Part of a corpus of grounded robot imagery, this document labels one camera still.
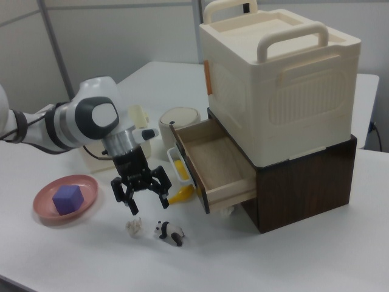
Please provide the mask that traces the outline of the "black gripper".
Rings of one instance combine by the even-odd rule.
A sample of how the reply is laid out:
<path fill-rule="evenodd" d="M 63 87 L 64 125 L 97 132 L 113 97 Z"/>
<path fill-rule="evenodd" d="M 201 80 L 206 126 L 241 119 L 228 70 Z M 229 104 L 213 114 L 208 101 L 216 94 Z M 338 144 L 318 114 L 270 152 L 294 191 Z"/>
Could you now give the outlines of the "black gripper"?
<path fill-rule="evenodd" d="M 124 155 L 113 157 L 113 162 L 120 175 L 111 181 L 115 199 L 128 206 L 133 215 L 139 213 L 133 199 L 134 192 L 148 189 L 150 185 L 151 190 L 158 194 L 162 207 L 166 209 L 169 206 L 168 191 L 171 181 L 161 165 L 150 170 L 141 146 Z"/>

